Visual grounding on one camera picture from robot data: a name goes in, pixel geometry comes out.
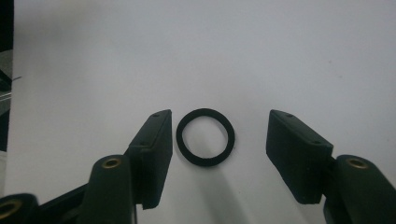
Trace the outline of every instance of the white surface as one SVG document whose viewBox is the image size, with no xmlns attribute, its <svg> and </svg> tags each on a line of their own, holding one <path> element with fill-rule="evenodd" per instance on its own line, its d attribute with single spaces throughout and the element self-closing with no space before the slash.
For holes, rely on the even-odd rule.
<svg viewBox="0 0 396 224">
<path fill-rule="evenodd" d="M 148 115 L 172 109 L 175 130 L 209 107 L 235 128 L 231 157 L 202 169 L 175 142 L 160 206 L 139 223 L 324 223 L 265 155 L 269 111 L 296 115 L 334 156 L 366 158 L 396 185 L 395 11 L 393 1 L 17 0 L 6 194 L 46 202 L 123 153 Z M 199 130 L 191 147 L 221 145 Z"/>
</svg>

